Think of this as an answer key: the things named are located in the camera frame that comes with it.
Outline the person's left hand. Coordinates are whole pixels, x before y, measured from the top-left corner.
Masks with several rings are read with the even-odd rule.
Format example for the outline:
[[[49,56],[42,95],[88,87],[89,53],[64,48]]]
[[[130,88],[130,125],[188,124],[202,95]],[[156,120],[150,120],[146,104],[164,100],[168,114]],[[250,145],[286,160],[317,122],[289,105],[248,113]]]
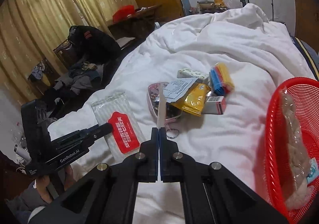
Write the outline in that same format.
[[[64,190],[66,191],[75,183],[75,179],[73,175],[73,169],[70,165],[67,165],[64,168],[64,173],[65,173]],[[35,183],[36,183],[36,190],[38,191],[42,200],[45,201],[46,203],[51,203],[52,197],[47,189],[48,185],[50,184],[49,176],[44,175],[42,177],[39,177],[36,179]]]

